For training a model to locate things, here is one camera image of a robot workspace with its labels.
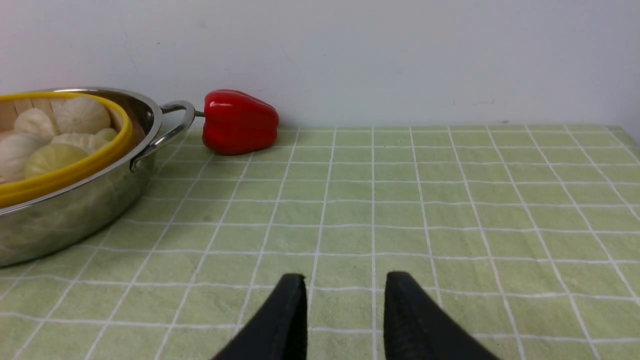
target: yellow rim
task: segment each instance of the yellow rim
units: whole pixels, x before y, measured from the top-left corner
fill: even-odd
[[[56,192],[67,186],[73,185],[96,172],[108,167],[117,159],[124,156],[122,151],[128,151],[128,145],[132,142],[133,128],[127,112],[113,101],[88,94],[68,92],[28,92],[0,96],[1,101],[14,101],[34,98],[66,98],[89,97],[117,112],[123,119],[123,126],[118,135],[100,150],[88,157],[38,177],[6,183],[0,185],[0,208],[20,204],[36,199],[48,193]]]

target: green grid tablecloth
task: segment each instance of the green grid tablecloth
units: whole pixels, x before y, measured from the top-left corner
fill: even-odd
[[[0,269],[0,359],[207,359],[285,272],[309,359],[383,359],[385,274],[409,271],[504,359],[640,353],[640,165],[618,127],[282,130],[157,159],[108,229]]]

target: metal bowl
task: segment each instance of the metal bowl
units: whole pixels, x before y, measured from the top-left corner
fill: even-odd
[[[108,168],[72,186],[0,209],[0,266],[39,258],[102,229],[137,201],[150,180],[158,148],[191,126],[195,109],[186,101],[158,106],[144,95],[114,88],[59,88],[105,97],[122,106],[134,125],[137,146]],[[182,122],[158,137],[162,114],[184,110]]]

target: white grid line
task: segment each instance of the white grid line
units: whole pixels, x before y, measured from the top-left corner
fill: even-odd
[[[415,127],[407,127],[407,130],[394,130],[394,129],[384,129],[382,127],[375,127],[373,129],[373,131],[375,131],[376,133],[407,133],[409,132],[408,129],[414,129]],[[283,132],[283,133],[293,133],[296,131],[295,128],[292,129],[280,129],[279,131]],[[302,130],[304,133],[330,133],[331,130],[330,128],[327,129],[304,129]],[[363,127],[362,129],[358,130],[358,129],[340,129],[339,132],[340,133],[368,133],[371,132],[371,127]],[[495,130],[495,129],[491,129],[490,130],[492,133],[526,133],[526,127],[523,125],[522,128],[520,130]],[[531,130],[533,133],[543,133],[543,134],[564,134],[563,130],[539,130],[539,129],[533,129]],[[610,131],[607,128],[603,128],[602,130],[575,130],[573,131],[576,134],[606,134],[608,131]],[[624,130],[620,129],[620,130],[611,130],[615,133],[625,133]],[[423,130],[423,129],[414,129],[413,130],[414,133],[447,133],[447,130]],[[466,130],[466,129],[460,129],[460,130],[451,130],[452,133],[456,134],[456,133],[485,133],[486,130]]]
[[[411,129],[409,130],[409,138],[411,139],[411,145],[413,146],[414,145],[413,131]],[[433,283],[436,288],[436,301],[438,302],[438,305],[442,307],[442,296],[440,294],[440,285],[438,283],[438,272],[436,271],[435,261],[433,261],[433,251],[431,250],[431,236],[429,234],[429,225],[427,221],[426,210],[424,209],[425,201],[424,201],[424,196],[422,194],[422,186],[420,185],[420,171],[418,170],[418,163],[417,163],[417,158],[415,156],[415,149],[413,149],[412,152],[413,152],[413,167],[415,169],[415,178],[418,181],[417,186],[418,186],[418,195],[420,197],[420,210],[422,211],[422,223],[424,224],[424,236],[426,237],[426,241],[427,241],[427,249],[429,251],[429,262],[431,263],[431,273],[433,274]]]
[[[187,137],[189,136],[189,134],[191,133],[191,131],[188,131],[185,135],[184,138],[182,139],[182,142],[184,143],[187,139]],[[196,179],[191,183],[191,185],[189,186],[188,190],[187,190],[187,194],[189,194],[191,192],[191,190],[193,189],[193,187],[196,185],[196,182],[199,180],[200,176],[202,175],[202,172],[207,168],[207,165],[209,164],[209,161],[205,161],[202,164],[202,167],[196,177]],[[158,244],[160,244],[160,241],[162,241],[164,234],[166,234],[167,230],[169,230],[169,228],[171,227],[173,221],[175,220],[175,217],[178,215],[178,212],[180,211],[182,205],[184,204],[184,202],[186,201],[186,197],[185,199],[182,199],[180,201],[180,203],[178,204],[178,206],[176,207],[176,209],[174,210],[171,219],[169,220],[169,222],[167,223],[167,225],[164,227],[162,233],[158,236],[158,239],[156,240],[156,242],[154,243],[154,246],[151,248],[151,250],[155,250],[158,246]],[[98,345],[98,343],[100,342],[100,340],[102,339],[102,337],[104,336],[104,333],[106,332],[107,326],[109,325],[109,322],[113,321],[113,318],[115,317],[115,315],[118,313],[118,310],[120,309],[120,306],[122,305],[122,303],[124,302],[124,299],[127,297],[127,295],[129,294],[131,288],[133,288],[133,283],[138,279],[138,277],[140,276],[140,274],[142,274],[143,269],[145,268],[145,266],[147,265],[149,259],[151,258],[152,255],[152,251],[150,251],[147,256],[145,257],[145,259],[142,261],[142,264],[140,264],[140,267],[138,268],[138,271],[136,272],[136,274],[134,275],[133,279],[131,280],[131,283],[127,286],[127,289],[124,291],[124,293],[122,294],[122,296],[118,299],[118,302],[116,303],[116,306],[113,308],[111,314],[109,314],[109,318],[107,319],[107,321],[105,322],[105,324],[102,326],[102,328],[100,329],[100,332],[98,333],[98,336],[96,337],[96,339],[93,341],[93,343],[91,344],[91,347],[89,348],[89,351],[87,351],[87,354],[84,357],[84,360],[89,360],[91,359],[93,352],[95,351],[96,346]]]
[[[337,134],[337,130],[334,129],[333,130],[333,144],[335,145],[335,138],[336,138],[336,134]],[[314,254],[314,266],[313,269],[311,270],[311,281],[309,283],[309,295],[308,295],[308,299],[307,299],[307,318],[311,317],[311,307],[313,304],[313,299],[314,299],[314,290],[316,288],[316,273],[317,273],[317,269],[318,269],[318,259],[320,257],[320,246],[321,246],[321,240],[322,240],[322,233],[323,233],[323,227],[324,227],[324,216],[326,213],[326,204],[327,204],[327,197],[329,196],[329,179],[331,179],[331,169],[332,169],[332,161],[333,161],[333,151],[335,148],[331,149],[331,158],[329,161],[329,169],[327,171],[327,175],[326,175],[326,184],[324,185],[324,195],[323,195],[323,205],[322,205],[322,211],[320,213],[320,226],[318,229],[318,237],[316,240],[316,252]]]
[[[166,197],[166,198],[154,198],[154,199],[149,199],[149,200],[180,200],[182,198],[171,198],[171,197]],[[251,199],[202,199],[202,198],[191,198],[191,197],[186,197],[187,200],[192,200],[192,201],[197,201],[197,202],[270,202],[275,204],[276,200],[251,200]],[[302,203],[302,204],[324,204],[323,200],[291,200],[291,199],[287,199],[287,200],[280,200],[279,203],[283,204],[286,202],[290,202],[290,203]],[[362,200],[362,199],[335,199],[335,200],[327,200],[326,201],[329,204],[332,203],[338,203],[338,202],[368,202],[369,204],[425,204],[425,205],[434,205],[434,204],[438,204],[438,205],[471,205],[471,202],[469,201],[459,201],[459,202],[447,202],[447,201],[417,201],[417,200],[376,200],[376,201],[371,201],[371,200]],[[487,206],[519,206],[522,207],[521,203],[503,203],[503,202],[483,202],[483,201],[478,201],[478,202],[474,202],[475,205],[487,205]],[[545,208],[575,208],[576,206],[580,207],[580,208],[632,208],[632,206],[639,206],[640,204],[633,204],[633,205],[629,205],[629,204],[577,204],[577,205],[573,205],[573,204],[537,204],[537,203],[530,203],[527,204],[528,206],[539,206],[539,207],[545,207]],[[144,221],[139,221],[139,220],[132,220],[132,219],[124,219],[124,220],[128,220],[131,222],[139,222],[139,223],[148,223],[148,222],[144,222]]]
[[[491,138],[492,143],[495,145],[495,140],[493,139],[493,135],[491,134],[491,132],[487,129],[487,133],[489,134],[489,137]],[[498,148],[496,147],[495,150],[498,152],[498,155],[500,156],[500,159],[503,160],[502,158],[502,153],[500,153],[500,151],[498,150]],[[509,176],[509,179],[511,181],[513,181],[513,176],[511,175],[511,171],[509,170],[509,167],[504,164],[504,170],[507,172],[507,175]],[[520,199],[520,202],[522,203],[522,206],[525,209],[525,212],[527,213],[527,216],[529,217],[529,221],[531,222],[531,224],[533,224],[533,226],[538,226],[536,224],[536,221],[533,217],[533,214],[531,214],[531,211],[529,210],[529,207],[527,206],[526,202],[524,201],[524,198],[522,197],[522,194],[520,193],[520,190],[518,189],[518,186],[516,186],[516,184],[513,185],[513,189],[515,190],[516,194],[518,195],[518,198]],[[598,352],[598,349],[596,349],[595,345],[593,344],[593,342],[591,341],[591,335],[589,335],[589,331],[587,330],[587,325],[584,323],[584,320],[582,319],[582,315],[580,314],[580,311],[578,310],[578,305],[575,303],[575,299],[573,298],[573,294],[571,294],[571,291],[569,290],[569,287],[566,285],[566,283],[564,282],[562,275],[560,274],[560,271],[558,270],[556,264],[553,262],[553,257],[551,256],[551,252],[549,251],[548,247],[547,247],[547,243],[545,242],[544,237],[542,236],[542,234],[540,233],[540,230],[536,230],[536,234],[538,235],[538,240],[540,241],[540,245],[542,245],[542,249],[545,251],[545,254],[547,255],[550,263],[551,263],[551,267],[553,268],[554,274],[556,275],[558,281],[560,282],[560,285],[563,287],[564,292],[567,294],[567,296],[569,297],[569,302],[571,303],[571,307],[573,309],[573,312],[575,313],[576,318],[578,319],[578,323],[580,324],[580,328],[582,329],[582,332],[584,333],[589,346],[591,347],[591,351],[593,352],[593,355],[595,356],[595,358],[597,360],[600,359],[600,353]]]
[[[202,160],[176,160],[177,163],[194,163],[199,164]],[[243,160],[224,160],[218,161],[218,163],[224,164],[246,164],[246,161]],[[286,161],[271,161],[271,160],[255,160],[254,164],[287,164]],[[334,164],[338,165],[370,165],[370,163],[364,163],[362,161],[334,161]],[[458,164],[456,161],[417,161],[418,164]],[[521,161],[461,161],[463,165],[502,165],[506,163],[507,165],[546,165],[547,163],[524,163]],[[302,165],[329,165],[329,161],[292,161],[291,164],[302,164]],[[573,167],[591,167],[591,164],[585,163],[550,163],[554,166],[573,166]],[[412,161],[379,161],[376,165],[413,165]],[[635,167],[637,164],[635,163],[604,163],[600,164],[602,166],[608,167]]]
[[[452,136],[451,132],[449,132],[449,139],[451,140],[451,144],[453,145],[454,141],[453,141],[453,136]],[[460,158],[458,157],[458,152],[457,152],[457,150],[455,150],[455,147],[454,147],[454,153],[456,155],[456,159],[459,161]],[[460,166],[460,172],[462,173],[462,180],[466,180],[467,177],[465,175],[465,171],[464,171],[464,169],[462,167],[462,164],[459,164],[459,166]],[[471,196],[471,189],[469,188],[469,185],[467,183],[465,183],[465,188],[467,189],[467,195],[469,196],[469,200],[471,200],[471,202],[473,202],[473,197]],[[471,206],[472,206],[473,211],[474,211],[474,216],[476,218],[476,223],[481,226],[480,216],[478,215],[476,206],[473,205],[473,204]],[[500,291],[500,294],[502,294],[502,302],[504,303],[504,309],[506,310],[506,313],[509,316],[509,322],[511,323],[511,328],[513,329],[513,334],[515,334],[515,336],[516,336],[516,342],[517,342],[517,345],[518,345],[518,352],[520,353],[520,358],[524,360],[524,359],[527,358],[527,356],[525,355],[525,352],[524,352],[524,347],[522,345],[522,340],[520,339],[520,337],[518,335],[518,327],[516,326],[516,321],[515,321],[515,318],[513,317],[513,312],[511,311],[511,306],[509,305],[509,301],[507,300],[507,296],[505,296],[504,289],[502,288],[502,284],[500,283],[500,275],[498,274],[498,268],[495,266],[495,262],[493,261],[493,258],[492,258],[493,256],[492,256],[492,253],[491,253],[491,248],[489,247],[489,242],[488,242],[488,240],[486,238],[486,234],[484,233],[483,230],[480,230],[480,235],[482,236],[484,247],[486,248],[486,253],[491,258],[489,260],[489,262],[491,263],[491,268],[493,270],[493,276],[495,276],[496,285],[498,286],[498,290]]]
[[[40,262],[40,260],[38,260],[38,259],[35,260],[31,265],[27,266],[25,271],[23,271],[20,276],[13,278],[13,280],[14,280],[13,284],[11,284],[2,294],[0,294],[0,301],[2,301],[4,299],[4,297],[6,296],[6,294],[8,294],[10,291],[13,290],[14,287],[16,287],[16,285],[18,285],[20,280],[23,279],[24,276],[26,274],[28,274],[31,271],[31,269],[33,269],[38,264],[38,262]]]
[[[538,142],[536,141],[536,139],[533,137],[533,135],[531,134],[531,132],[529,132],[529,135],[531,136],[533,142],[537,145]],[[557,172],[550,166],[551,171],[554,173],[554,175],[556,176],[556,178],[558,179],[558,181],[560,181],[560,176],[557,174]],[[622,273],[622,271],[620,270],[620,268],[618,267],[618,265],[616,264],[616,262],[613,260],[613,257],[611,256],[611,254],[609,253],[609,250],[607,249],[607,247],[604,245],[604,242],[602,242],[602,240],[600,239],[600,236],[593,230],[593,226],[591,226],[591,222],[589,221],[589,219],[587,218],[587,216],[584,214],[584,212],[582,211],[581,207],[578,206],[577,202],[575,201],[575,199],[573,198],[573,196],[571,195],[571,193],[569,192],[569,190],[567,189],[567,187],[561,183],[561,186],[563,187],[564,192],[567,194],[567,196],[569,197],[569,199],[571,200],[572,203],[575,204],[575,208],[578,211],[578,213],[580,214],[580,216],[582,217],[583,221],[585,222],[585,224],[587,225],[587,227],[589,228],[589,231],[591,232],[591,234],[593,235],[593,237],[595,238],[595,240],[598,242],[598,244],[600,245],[600,248],[602,250],[604,250],[607,259],[611,262],[611,265],[613,265],[613,268],[615,269],[616,273],[618,274],[618,276],[620,276],[620,279],[622,280],[622,282],[625,283],[625,286],[627,287],[627,290],[629,291],[629,293],[636,299],[636,303],[638,303],[640,305],[640,300],[638,299],[636,293],[634,292],[633,288],[631,287],[631,285],[629,284],[629,282],[627,281],[627,278],[624,276],[624,274]]]
[[[529,164],[529,165],[537,165],[537,166],[542,166],[544,164]],[[156,177],[155,179],[157,180],[162,180],[162,181],[195,181],[196,178],[194,177]],[[220,179],[216,179],[216,178],[210,178],[210,179],[197,179],[198,181],[207,181],[207,182],[213,182],[213,183],[217,183],[217,182],[225,182],[225,181],[233,181],[236,182],[238,181],[238,178],[220,178]],[[256,178],[256,179],[243,179],[243,181],[247,181],[250,183],[254,183],[257,181],[282,181],[282,178],[273,178],[273,179],[263,179],[263,178]],[[325,182],[324,179],[286,179],[285,181],[294,181],[294,182],[309,182],[309,183],[318,183],[320,181]],[[370,183],[371,180],[347,180],[347,179],[339,179],[339,180],[330,180],[331,183]],[[375,181],[376,184],[378,183],[387,183],[387,184],[393,184],[393,183],[411,183],[411,184],[415,184],[416,181],[407,181],[407,180],[376,180]],[[487,181],[487,180],[467,180],[467,181],[462,181],[462,180],[453,180],[453,181],[429,181],[429,180],[422,180],[420,182],[421,184],[464,184],[464,183],[469,183],[469,184],[473,184],[473,183],[484,183],[484,184],[512,184],[509,181]],[[528,184],[528,185],[557,185],[558,182],[557,181],[516,181],[516,184]],[[584,184],[584,185],[592,185],[592,184],[609,184],[607,181],[563,181],[563,184]],[[638,182],[620,182],[620,181],[616,181],[613,182],[613,184],[615,185],[639,185],[640,183]]]
[[[376,283],[376,152],[374,148],[376,132],[371,131],[371,287]],[[371,354],[373,360],[378,360],[378,305],[377,294],[371,291]]]
[[[249,164],[251,163],[251,159],[253,158],[253,154],[251,153],[251,155],[249,155],[249,161],[247,161],[246,166],[244,167],[243,173],[240,175],[240,179],[243,178],[244,174],[246,173],[247,169],[249,168]],[[236,183],[236,186],[233,189],[233,192],[231,194],[231,199],[234,198],[234,196],[236,195],[236,191],[237,189],[240,187],[241,182],[238,181]],[[224,218],[226,217],[229,208],[231,207],[231,201],[229,201],[229,203],[227,204],[227,206],[225,206],[225,209],[223,210],[222,216],[220,216],[220,222],[224,221]],[[202,269],[202,265],[204,264],[205,260],[207,259],[207,252],[209,252],[211,250],[211,247],[216,239],[216,235],[218,234],[218,231],[220,230],[220,226],[218,226],[216,228],[216,230],[213,232],[213,234],[211,235],[211,239],[209,240],[209,243],[207,244],[207,248],[205,249],[204,253],[202,254],[202,256],[200,256],[200,260],[198,261],[198,265],[196,266],[196,270],[193,272],[191,279],[189,280],[189,284],[187,284],[187,288],[182,296],[182,299],[180,300],[180,304],[178,305],[178,309],[175,312],[175,315],[173,316],[173,320],[171,321],[171,326],[169,326],[169,329],[167,329],[166,333],[163,336],[163,340],[162,343],[160,344],[160,347],[158,348],[157,352],[156,352],[156,359],[160,358],[160,355],[162,355],[162,352],[164,350],[164,347],[166,346],[166,342],[169,340],[169,336],[171,335],[171,332],[173,330],[173,328],[175,328],[178,319],[180,318],[180,314],[182,313],[182,309],[184,308],[184,304],[186,304],[187,302],[187,298],[189,297],[189,293],[191,292],[191,289],[193,288],[194,283],[196,282],[196,279],[198,277],[198,274],[200,273],[200,269]]]
[[[38,275],[34,277],[29,277],[22,280],[30,280],[30,279],[53,279],[61,282],[69,282],[73,285],[77,284],[85,284],[85,285],[101,285],[101,286],[127,286],[130,284],[128,281],[97,281],[97,280],[70,280],[65,279],[63,277],[58,277],[55,275]],[[188,282],[134,282],[134,286],[148,286],[148,287],[158,287],[158,288],[171,288],[171,287],[187,287],[189,286]],[[234,284],[222,284],[217,282],[198,282],[191,285],[193,288],[227,288],[227,289],[239,289],[239,290],[248,290],[251,289],[265,289],[272,290],[275,288],[275,285],[258,285],[255,284],[253,286],[249,285],[234,285]],[[318,291],[374,291],[376,293],[384,293],[384,288],[368,288],[366,286],[346,286],[343,288],[328,288],[324,286],[315,286],[314,287]],[[422,289],[425,291],[436,291],[437,289],[433,286],[422,286]],[[501,297],[501,293],[495,292],[481,292],[481,291],[461,291],[454,289],[445,289],[440,288],[442,293],[449,293],[455,295],[464,295],[469,297]],[[521,294],[521,293],[504,293],[507,297],[517,297],[523,299],[539,299],[539,298],[550,298],[550,297],[567,297],[567,293],[530,293],[530,294]],[[574,297],[582,297],[585,299],[597,299],[597,300],[619,300],[619,301],[629,301],[635,302],[636,300],[632,297],[623,297],[623,296],[614,296],[614,295],[590,295],[583,293],[572,293]],[[20,314],[15,312],[8,313],[0,313],[0,316],[3,314]]]
[[[293,143],[293,148],[296,148],[296,144],[298,143],[298,138],[300,136],[300,129],[298,128],[298,131],[296,132],[296,138],[294,140]],[[291,155],[289,156],[289,160],[293,159],[293,151],[291,151]],[[269,225],[267,226],[267,231],[264,234],[264,240],[262,241],[262,247],[260,248],[260,253],[258,255],[258,259],[255,262],[255,268],[253,269],[253,274],[251,276],[251,282],[249,283],[249,290],[247,290],[246,292],[246,296],[244,297],[244,303],[242,305],[242,308],[240,309],[240,315],[238,316],[238,321],[236,323],[236,328],[234,329],[234,336],[240,331],[240,328],[242,326],[242,321],[244,318],[244,315],[246,313],[246,308],[249,305],[249,299],[251,297],[251,286],[253,286],[255,284],[255,278],[258,275],[258,269],[260,267],[260,262],[262,261],[262,255],[264,254],[264,249],[267,246],[267,241],[269,240],[269,232],[271,231],[271,226],[273,225],[273,221],[276,217],[276,212],[278,210],[278,202],[280,201],[280,199],[282,198],[282,190],[284,190],[284,179],[287,178],[287,173],[289,171],[289,167],[291,166],[291,164],[287,164],[287,168],[284,170],[284,177],[282,179],[282,182],[280,183],[280,190],[278,191],[278,197],[276,199],[276,203],[273,206],[273,211],[271,212],[271,219],[269,220]]]
[[[93,245],[78,245],[78,247],[86,247],[89,249],[96,249],[97,247]],[[99,247],[101,251],[108,252],[130,252],[130,253],[140,253],[147,254],[149,250],[131,250],[131,249],[114,249],[109,247]],[[173,249],[173,250],[155,250],[152,251],[153,254],[228,254],[228,255],[259,255],[259,251],[233,251],[233,250],[191,250],[191,249]],[[284,255],[284,256],[315,256],[315,252],[284,252],[284,251],[264,251],[262,252],[264,255]],[[345,257],[345,258],[369,258],[371,257],[372,252],[363,252],[357,254],[350,253],[331,253],[331,252],[321,252],[320,256],[337,256],[337,257]],[[484,261],[489,259],[494,259],[497,261],[535,261],[538,263],[546,263],[546,262],[555,262],[555,263],[575,263],[575,264],[611,264],[610,260],[583,260],[583,259],[536,259],[536,258],[523,258],[517,256],[430,256],[429,254],[420,254],[414,252],[376,252],[376,256],[410,256],[417,258],[433,258],[436,260],[451,260],[451,261]],[[640,264],[640,260],[614,260],[615,263],[618,264]],[[49,275],[22,275],[22,276],[0,276],[0,279],[37,279],[41,277],[47,277]]]
[[[22,314],[16,314],[16,313],[0,313],[0,317],[7,317],[7,316],[16,316],[19,318],[23,318],[25,320],[32,320],[32,321],[39,321],[41,320],[41,318],[35,317],[35,316],[27,316],[27,315],[22,315]],[[132,326],[132,327],[169,327],[170,324],[167,323],[145,323],[145,322],[107,322],[105,320],[70,320],[70,319],[50,319],[49,322],[51,323],[70,323],[70,324],[76,324],[76,323],[89,323],[89,324],[104,324],[104,325],[119,325],[119,326]],[[180,328],[180,329],[233,329],[236,325],[235,324],[221,324],[221,325],[200,325],[200,324],[193,324],[193,325],[186,325],[186,324],[178,324],[176,325],[176,328]],[[337,334],[370,334],[374,331],[372,331],[371,329],[336,329],[336,328],[331,328],[331,327],[309,327],[308,331],[310,332],[332,332],[332,333],[337,333]],[[376,333],[378,334],[382,334],[382,331],[376,331]],[[513,334],[472,334],[473,337],[475,338],[495,338],[495,339],[502,339],[502,338],[514,338],[515,336]],[[587,342],[586,339],[581,339],[581,338],[564,338],[564,337],[553,337],[553,336],[539,336],[539,335],[532,335],[532,334],[521,334],[519,335],[520,338],[522,339],[532,339],[532,340],[545,340],[545,341],[573,341],[573,342],[580,342],[580,343],[585,343]],[[635,342],[640,342],[640,338],[600,338],[600,339],[593,339],[594,343],[635,343]]]
[[[121,219],[125,222],[132,222],[134,224],[149,224],[149,225],[166,225],[167,222],[142,222],[142,221],[132,221]],[[220,222],[173,222],[172,225],[223,225],[223,226],[239,226],[239,227],[266,227],[269,224],[242,224],[242,223],[220,223]],[[280,224],[274,223],[273,225],[278,227],[319,227],[319,225],[306,225],[306,224]],[[340,225],[324,225],[323,227],[357,227],[357,226],[370,226],[370,224],[340,224]],[[400,226],[400,225],[376,225],[376,227],[385,227],[387,229],[404,229],[404,230],[420,230],[424,227],[422,226]],[[445,229],[445,230],[459,230],[459,231],[474,231],[474,230],[485,230],[485,231],[505,231],[505,232],[516,232],[516,233],[528,233],[530,231],[536,231],[537,228],[530,229],[515,229],[508,227],[453,227],[453,226],[431,226],[429,229]],[[547,229],[544,227],[539,228],[541,231],[546,231],[548,233],[568,233],[568,234],[628,234],[628,235],[638,235],[640,231],[616,231],[616,230],[560,230],[560,229]]]

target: pot handle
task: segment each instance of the pot handle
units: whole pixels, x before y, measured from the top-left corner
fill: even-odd
[[[160,147],[165,146],[166,144],[172,142],[179,134],[183,133],[188,129],[193,123],[193,119],[196,116],[196,110],[193,105],[188,101],[178,100],[168,102],[162,106],[160,106],[160,110],[162,110],[162,114],[172,113],[178,110],[184,110],[184,116],[182,117],[182,122],[175,128],[171,129],[168,133],[160,136],[159,138],[154,139],[145,147],[138,155],[135,155],[133,159],[131,159],[131,164],[129,168],[132,172],[136,172],[138,170],[138,162],[144,158],[145,156],[151,155],[153,152],[158,150]]]

